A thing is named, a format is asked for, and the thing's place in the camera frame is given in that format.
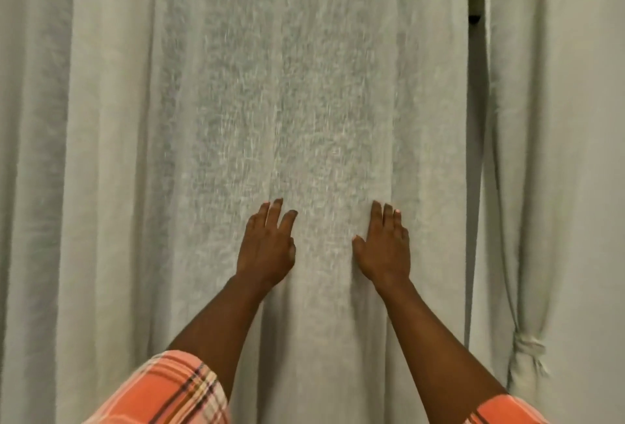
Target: curtain tie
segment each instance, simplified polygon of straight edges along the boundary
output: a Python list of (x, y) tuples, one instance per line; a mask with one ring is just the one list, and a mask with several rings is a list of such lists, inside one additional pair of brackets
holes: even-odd
[(547, 352), (542, 340), (522, 333), (514, 333), (514, 350), (517, 353), (532, 357), (536, 370), (543, 376), (549, 375), (542, 360), (543, 355)]

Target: orange plaid shirt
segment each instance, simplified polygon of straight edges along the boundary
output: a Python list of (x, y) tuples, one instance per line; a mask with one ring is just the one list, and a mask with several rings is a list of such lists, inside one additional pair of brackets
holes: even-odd
[[(148, 360), (86, 424), (229, 424), (230, 412), (217, 375), (199, 358), (166, 351)], [(496, 396), (465, 424), (546, 424), (522, 400)]]

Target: curtain fold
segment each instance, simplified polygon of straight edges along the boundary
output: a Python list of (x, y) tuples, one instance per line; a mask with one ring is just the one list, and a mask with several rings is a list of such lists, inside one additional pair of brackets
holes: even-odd
[(509, 390), (539, 404), (596, 83), (602, 0), (488, 0), (490, 107), (507, 293)]
[(0, 420), (86, 418), (284, 195), (298, 266), (254, 321), (235, 419), (425, 422), (350, 238), (372, 199), (400, 206), (412, 278), (462, 337), (467, 0), (24, 1), (0, 80)]

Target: forearm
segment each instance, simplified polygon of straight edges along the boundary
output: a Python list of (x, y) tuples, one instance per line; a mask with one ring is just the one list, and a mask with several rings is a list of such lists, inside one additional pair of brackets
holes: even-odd
[(229, 398), (247, 332), (270, 288), (251, 275), (233, 276), (169, 349), (186, 351), (202, 360), (217, 375)]
[(431, 424), (461, 424), (480, 404), (506, 392), (438, 320), (410, 281), (387, 283), (378, 291)]

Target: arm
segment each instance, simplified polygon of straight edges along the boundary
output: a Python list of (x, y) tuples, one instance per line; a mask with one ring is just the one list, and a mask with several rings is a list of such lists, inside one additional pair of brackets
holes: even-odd
[(506, 390), (436, 318), (410, 282), (410, 239), (401, 213), (374, 202), (367, 241), (354, 257), (388, 310), (412, 379), (432, 424), (461, 424)]
[(266, 202), (252, 215), (236, 274), (169, 346), (202, 360), (218, 376), (228, 398), (258, 306), (295, 263), (291, 229), (297, 212), (287, 212), (278, 227), (281, 208), (282, 199), (277, 199), (271, 208)]

